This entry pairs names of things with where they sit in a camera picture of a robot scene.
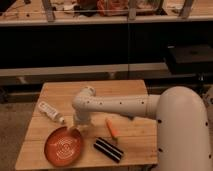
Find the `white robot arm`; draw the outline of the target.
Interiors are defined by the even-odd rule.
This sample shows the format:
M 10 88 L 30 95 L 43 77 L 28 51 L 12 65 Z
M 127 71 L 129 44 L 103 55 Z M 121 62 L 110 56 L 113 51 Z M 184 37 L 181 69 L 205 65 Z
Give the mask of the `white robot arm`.
M 160 95 L 102 97 L 87 86 L 72 100 L 74 123 L 88 124 L 93 112 L 146 117 L 157 122 L 154 171 L 213 171 L 207 109 L 192 89 L 175 86 Z

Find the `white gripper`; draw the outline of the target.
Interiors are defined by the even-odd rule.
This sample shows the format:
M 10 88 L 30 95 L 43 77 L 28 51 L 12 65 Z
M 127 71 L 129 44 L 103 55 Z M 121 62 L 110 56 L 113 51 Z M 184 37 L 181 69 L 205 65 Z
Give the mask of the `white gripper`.
M 88 126 L 89 124 L 90 124 L 90 120 L 88 118 L 83 119 L 83 118 L 79 118 L 77 115 L 74 115 L 73 116 L 73 125 L 74 126 L 68 127 L 68 131 L 72 132 L 76 128 L 85 127 L 85 126 Z

